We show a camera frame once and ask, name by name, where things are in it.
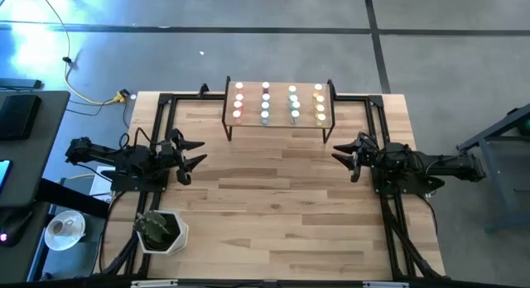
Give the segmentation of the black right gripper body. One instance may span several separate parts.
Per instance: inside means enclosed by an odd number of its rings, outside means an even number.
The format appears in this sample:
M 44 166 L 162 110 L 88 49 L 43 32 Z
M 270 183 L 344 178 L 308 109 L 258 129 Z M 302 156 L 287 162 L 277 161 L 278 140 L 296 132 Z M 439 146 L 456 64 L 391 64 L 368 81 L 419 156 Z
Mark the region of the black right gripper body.
M 355 146 L 357 147 L 355 152 L 356 166 L 367 166 L 374 168 L 377 165 L 380 153 L 378 145 L 371 141 L 357 141 Z

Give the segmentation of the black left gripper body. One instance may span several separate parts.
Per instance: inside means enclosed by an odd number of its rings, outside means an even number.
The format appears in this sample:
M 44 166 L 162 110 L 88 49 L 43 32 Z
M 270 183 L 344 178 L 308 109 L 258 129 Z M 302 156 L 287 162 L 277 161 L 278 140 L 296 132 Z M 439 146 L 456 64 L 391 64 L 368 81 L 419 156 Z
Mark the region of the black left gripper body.
M 179 170 L 185 170 L 185 160 L 182 155 L 181 143 L 176 140 L 163 141 L 160 144 L 159 151 L 160 167 L 170 169 L 177 167 Z

